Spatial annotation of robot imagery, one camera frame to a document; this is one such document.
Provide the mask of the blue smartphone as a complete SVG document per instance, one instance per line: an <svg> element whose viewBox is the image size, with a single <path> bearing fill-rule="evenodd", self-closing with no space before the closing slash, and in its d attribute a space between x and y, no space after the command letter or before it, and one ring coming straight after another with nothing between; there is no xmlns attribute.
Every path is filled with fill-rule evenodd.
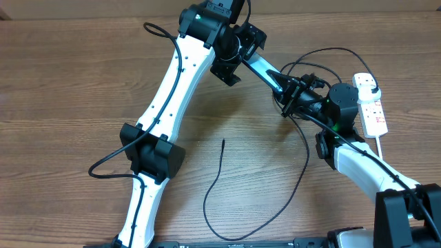
<svg viewBox="0 0 441 248"><path fill-rule="evenodd" d="M243 64L264 81L274 93L283 92L282 86L274 78L274 76L280 76L280 72L259 53L255 52L248 60L244 59Z"/></svg>

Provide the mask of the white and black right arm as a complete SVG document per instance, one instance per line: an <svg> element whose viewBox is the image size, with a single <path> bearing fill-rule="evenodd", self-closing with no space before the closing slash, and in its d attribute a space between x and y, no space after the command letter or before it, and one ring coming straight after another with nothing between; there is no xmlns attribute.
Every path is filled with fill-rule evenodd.
<svg viewBox="0 0 441 248"><path fill-rule="evenodd" d="M319 157L350 178L375 205L374 228L330 231L324 247L439 247L440 186L422 185L402 175L373 152L366 138L387 133L381 91L370 73L357 73L352 83L330 86L314 74L292 78L268 70L282 104L283 116L295 114L322 128L316 135Z"/></svg>

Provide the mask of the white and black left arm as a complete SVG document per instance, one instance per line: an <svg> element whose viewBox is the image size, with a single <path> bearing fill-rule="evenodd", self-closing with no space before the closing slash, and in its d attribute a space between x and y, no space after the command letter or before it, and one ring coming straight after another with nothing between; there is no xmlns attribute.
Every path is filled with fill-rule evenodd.
<svg viewBox="0 0 441 248"><path fill-rule="evenodd" d="M125 124L120 131L133 188L125 224L111 247L149 247L153 241L161 196L185 158L185 150L175 142L198 83L211 72L233 86L240 81L236 68L265 44L266 35L248 19L237 24L243 6L250 5L250 1L193 4L181 12L177 35L144 23L146 31L173 43L174 57L150 106L136 125Z"/></svg>

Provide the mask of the white charger adapter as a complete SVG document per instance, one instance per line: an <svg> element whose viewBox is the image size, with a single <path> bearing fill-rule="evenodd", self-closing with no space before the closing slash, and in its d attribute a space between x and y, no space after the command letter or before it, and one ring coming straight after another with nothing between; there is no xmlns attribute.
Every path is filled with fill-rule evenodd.
<svg viewBox="0 0 441 248"><path fill-rule="evenodd" d="M373 92L374 88L370 86L358 87L358 100L357 104L368 104L374 101L380 100L382 96L381 90Z"/></svg>

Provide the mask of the white power strip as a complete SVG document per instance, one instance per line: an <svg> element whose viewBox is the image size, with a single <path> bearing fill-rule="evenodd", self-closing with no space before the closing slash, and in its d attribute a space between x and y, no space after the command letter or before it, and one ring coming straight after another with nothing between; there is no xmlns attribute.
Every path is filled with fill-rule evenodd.
<svg viewBox="0 0 441 248"><path fill-rule="evenodd" d="M354 74L352 83L356 89L364 86L370 86L376 89L376 83L369 73ZM366 138L380 137L388 132L387 122L380 100L368 104L358 104L358 111L363 134Z"/></svg>

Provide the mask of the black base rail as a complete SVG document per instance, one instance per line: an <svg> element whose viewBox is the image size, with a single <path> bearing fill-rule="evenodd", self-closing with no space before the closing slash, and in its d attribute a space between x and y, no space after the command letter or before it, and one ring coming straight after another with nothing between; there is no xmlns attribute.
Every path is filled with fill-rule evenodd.
<svg viewBox="0 0 441 248"><path fill-rule="evenodd" d="M335 248L335 244L327 238L295 238L286 241L254 241L254 242L194 242L179 243L177 241L152 242L148 248Z"/></svg>

